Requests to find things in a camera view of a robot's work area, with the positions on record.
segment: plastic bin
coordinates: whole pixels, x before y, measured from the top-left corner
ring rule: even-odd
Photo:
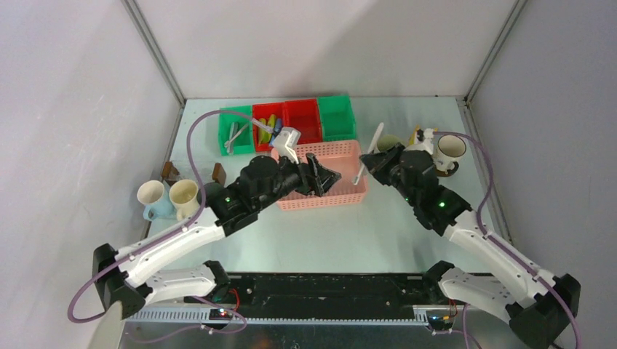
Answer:
[[[237,111],[252,115],[252,108],[250,105],[243,105],[241,107],[221,108],[222,111]],[[238,138],[234,140],[234,155],[248,154],[255,152],[255,145],[252,140],[252,128],[254,127],[247,119],[231,114],[220,114],[218,118],[218,146],[220,148],[220,154],[223,156],[229,155],[225,148],[225,142],[229,140],[229,129],[231,124],[238,123],[238,131],[245,125],[249,124],[248,128],[244,130]]]
[[[356,118],[349,96],[317,98],[324,142],[356,139]]]
[[[269,103],[269,104],[255,104],[252,107],[252,116],[253,118],[265,119],[266,122],[270,118],[270,115],[276,115],[278,119],[283,118],[283,103]],[[272,147],[268,143],[259,144],[259,127],[253,126],[252,128],[252,138],[253,143],[255,143],[255,151],[270,151]]]
[[[300,131],[302,135],[298,144],[322,142],[322,122],[317,100],[290,100],[283,103],[283,126]]]
[[[295,152],[302,162],[306,162],[307,153],[315,154],[320,164],[339,172],[342,178],[321,198],[304,196],[299,193],[285,196],[276,202],[282,210],[358,204],[366,196],[367,176],[363,176],[358,185],[351,182],[360,170],[359,156],[362,152],[357,140],[303,144],[296,146]],[[279,159],[276,149],[272,150],[271,156],[276,160]]]

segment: robotic arm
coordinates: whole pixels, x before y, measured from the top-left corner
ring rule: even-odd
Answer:
[[[581,285],[572,276],[561,278],[535,264],[498,234],[484,234],[471,205],[439,184],[432,150],[432,130],[418,133],[414,145],[401,144],[385,153],[360,156],[370,174],[382,185],[396,188],[413,208],[423,227],[463,247],[488,265],[498,282],[463,272],[448,262],[438,262],[423,277],[425,284],[444,296],[461,300],[509,324],[530,348],[546,349],[569,324],[568,317],[549,290],[548,282],[574,316]],[[516,259],[534,270],[532,275]]]
[[[200,246],[230,236],[255,222],[259,212],[289,193],[323,196],[341,175],[324,168],[313,154],[300,163],[293,151],[300,134],[284,127],[274,146],[282,154],[277,163],[268,156],[253,158],[240,176],[226,188],[216,183],[206,187],[207,206],[194,220],[188,217],[159,235],[115,250],[104,244],[94,251],[92,274],[123,257],[128,261],[98,279],[95,285],[105,310],[122,303],[122,318],[153,302],[185,296],[209,296],[214,301],[227,294],[229,279],[219,262],[208,261],[196,268],[161,270],[172,261]],[[181,233],[139,255],[132,253],[181,228]]]

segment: small cup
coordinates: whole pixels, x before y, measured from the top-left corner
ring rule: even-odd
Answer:
[[[175,217],[178,221],[194,214],[199,208],[197,183],[193,180],[178,180],[170,189],[170,199],[176,208]]]
[[[149,180],[137,190],[137,200],[145,207],[143,218],[153,221],[159,217],[173,216],[174,206],[163,183],[158,180]]]
[[[458,169],[458,160],[467,152],[467,144],[460,137],[445,135],[437,141],[433,155],[438,174],[451,176]]]

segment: pink basket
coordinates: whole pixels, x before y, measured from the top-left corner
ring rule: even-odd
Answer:
[[[368,192],[366,176],[362,176],[358,185],[351,182],[360,170],[359,156],[362,152],[357,140],[302,144],[296,146],[295,152],[302,162],[306,162],[307,153],[315,154],[321,165],[339,172],[342,178],[321,198],[299,193],[285,196],[276,202],[282,210],[358,204],[366,196]],[[272,150],[271,156],[275,160],[279,159],[276,149]]]

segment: blue mug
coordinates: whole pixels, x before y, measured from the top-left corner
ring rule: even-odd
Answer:
[[[174,217],[175,208],[163,183],[149,180],[137,190],[137,200],[145,207],[143,219],[153,221],[156,218]]]

